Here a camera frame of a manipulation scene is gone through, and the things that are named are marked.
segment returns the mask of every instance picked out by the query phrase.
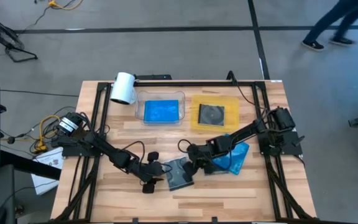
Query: gray floor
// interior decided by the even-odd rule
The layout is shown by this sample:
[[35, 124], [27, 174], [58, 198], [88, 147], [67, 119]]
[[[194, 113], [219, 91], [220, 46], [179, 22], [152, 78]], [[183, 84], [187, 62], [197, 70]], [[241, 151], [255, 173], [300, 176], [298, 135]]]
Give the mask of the gray floor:
[[[0, 0], [0, 21], [13, 29], [33, 23], [45, 7], [42, 1], [19, 2]], [[311, 26], [335, 2], [256, 0], [254, 4], [260, 26]], [[74, 11], [48, 10], [33, 29], [251, 25], [247, 1], [97, 0], [84, 1]], [[302, 147], [318, 216], [358, 222], [358, 128], [347, 124], [358, 116], [358, 44], [351, 48], [327, 45], [326, 51], [315, 53], [299, 45], [305, 30], [260, 33], [270, 77], [283, 80], [297, 130], [306, 136]], [[321, 42], [327, 43], [332, 33], [326, 31]], [[358, 30], [351, 30], [349, 36], [358, 41]], [[24, 34], [21, 39], [40, 60], [12, 63], [0, 56], [2, 89], [77, 95], [83, 80], [113, 79], [120, 71], [222, 79], [233, 70], [240, 79], [262, 79], [251, 30]], [[75, 97], [1, 94], [8, 108], [2, 115], [2, 129], [12, 134], [77, 101]], [[26, 151], [29, 145], [14, 147]], [[31, 184], [27, 174], [17, 174], [17, 188]], [[43, 197], [36, 197], [33, 190], [21, 192], [18, 199], [27, 212], [39, 212], [20, 218], [19, 223], [46, 221], [53, 196], [54, 192]]]

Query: wooden tabletop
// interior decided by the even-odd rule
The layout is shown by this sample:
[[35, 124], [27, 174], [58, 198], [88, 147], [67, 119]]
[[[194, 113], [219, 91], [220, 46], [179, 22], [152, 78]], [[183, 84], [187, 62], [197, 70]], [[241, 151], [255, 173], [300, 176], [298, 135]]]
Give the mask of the wooden tabletop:
[[[83, 111], [91, 117], [97, 84], [97, 81], [83, 82], [77, 112]], [[288, 107], [282, 82], [266, 81], [266, 87], [271, 108]], [[252, 101], [251, 89], [246, 86], [241, 89]], [[152, 93], [183, 91], [186, 96], [186, 116], [182, 124], [144, 126], [134, 116], [135, 105], [120, 105], [110, 101], [106, 124], [111, 130], [108, 132], [107, 140], [117, 148], [141, 140], [146, 145], [146, 153], [152, 151], [160, 153], [160, 162], [184, 156], [177, 149], [180, 139], [185, 138], [195, 144], [204, 144], [205, 140], [222, 134], [190, 129], [193, 95], [238, 97], [240, 127], [256, 119], [255, 107], [243, 99], [237, 87], [136, 87], [137, 92], [142, 90]], [[239, 175], [204, 176], [203, 171], [199, 170], [193, 177], [194, 185], [170, 192], [167, 182], [160, 181], [155, 186], [154, 194], [143, 194], [138, 178], [121, 172], [106, 156], [103, 156], [98, 172], [91, 221], [131, 222], [132, 218], [137, 217], [140, 222], [210, 222], [211, 217], [215, 216], [220, 222], [274, 221], [265, 162], [259, 154], [257, 138], [251, 138], [246, 142], [250, 147]], [[138, 156], [142, 155], [141, 146], [133, 145], [128, 150]], [[282, 156], [282, 161], [289, 191], [307, 213], [315, 216], [303, 164], [293, 156]], [[57, 217], [67, 206], [76, 162], [75, 157], [68, 158], [64, 162], [51, 218]], [[80, 171], [81, 168], [78, 169], [75, 189], [78, 186]], [[285, 217], [282, 196], [279, 190], [277, 192], [282, 216]], [[84, 216], [85, 203], [82, 203], [80, 217]]]

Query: sneaker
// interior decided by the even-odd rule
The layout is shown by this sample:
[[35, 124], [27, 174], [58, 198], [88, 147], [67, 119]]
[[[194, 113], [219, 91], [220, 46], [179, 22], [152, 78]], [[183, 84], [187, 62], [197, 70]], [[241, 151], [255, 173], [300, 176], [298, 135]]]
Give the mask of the sneaker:
[[342, 37], [342, 38], [333, 37], [333, 38], [331, 38], [329, 40], [329, 42], [332, 43], [332, 44], [345, 46], [345, 47], [352, 46], [352, 45], [354, 45], [356, 43], [355, 41], [349, 40], [348, 38], [345, 38], [345, 37]]
[[317, 41], [314, 41], [314, 42], [305, 42], [305, 41], [302, 41], [302, 45], [311, 49], [311, 50], [315, 50], [315, 51], [322, 51], [324, 50], [324, 46], [319, 44]]

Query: jeans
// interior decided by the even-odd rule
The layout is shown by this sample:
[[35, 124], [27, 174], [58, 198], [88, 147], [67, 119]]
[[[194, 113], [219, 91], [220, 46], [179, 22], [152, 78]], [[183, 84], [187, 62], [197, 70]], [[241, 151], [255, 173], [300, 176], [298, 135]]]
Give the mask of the jeans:
[[321, 18], [310, 30], [304, 41], [312, 43], [332, 23], [344, 17], [335, 33], [334, 39], [341, 39], [345, 36], [349, 27], [358, 19], [358, 0], [339, 0], [339, 2]]

